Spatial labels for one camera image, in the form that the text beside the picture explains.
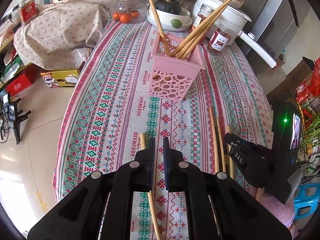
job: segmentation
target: dark green squash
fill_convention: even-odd
[[[181,13],[181,5],[175,0],[158,0],[155,2],[155,7],[159,11],[177,14]]]

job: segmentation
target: patterned tablecloth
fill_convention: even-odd
[[[186,33],[167,32],[186,37]],[[208,108],[222,133],[231,125],[241,138],[270,147],[272,112],[244,54],[234,43],[219,56],[201,46],[201,70],[182,102],[147,95],[157,30],[147,21],[112,22],[95,47],[64,117],[53,184],[60,201],[91,172],[116,171],[134,159],[139,133],[156,138],[154,196],[163,239],[186,239],[183,193],[168,193],[164,184],[162,138],[202,171],[214,172]],[[237,182],[249,184],[237,171]],[[156,239],[146,193],[135,193],[131,239]]]

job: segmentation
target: white steamer pot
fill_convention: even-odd
[[[191,14],[193,21],[196,19],[202,4],[207,4],[214,9],[217,9],[220,5],[222,5],[222,2],[219,0],[197,0]],[[243,27],[248,21],[251,22],[249,16],[244,14],[239,9],[228,6],[217,19],[214,26],[210,28],[207,37],[210,39],[217,26],[219,26],[220,23],[223,23],[227,28],[235,31],[235,35],[228,41],[227,45],[231,45],[238,36],[252,49],[254,49],[271,68],[274,68],[276,66],[275,60],[258,43],[254,41],[254,36],[251,33],[249,33],[248,36],[242,31]]]

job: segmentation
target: orange fruit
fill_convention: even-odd
[[[120,22],[129,23],[131,22],[131,16],[129,14],[123,13],[120,17]]]
[[[137,18],[137,17],[139,17],[139,15],[140,15],[140,13],[138,11],[133,11],[132,13],[130,13],[130,16],[132,18]]]
[[[114,12],[114,13],[112,14],[112,18],[113,18],[115,21],[120,21],[121,15],[122,15],[122,13]]]

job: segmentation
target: red box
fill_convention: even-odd
[[[27,87],[31,86],[35,79],[39,76],[39,67],[32,64],[23,70],[19,77],[13,80],[7,87],[7,91],[10,93],[20,93]]]

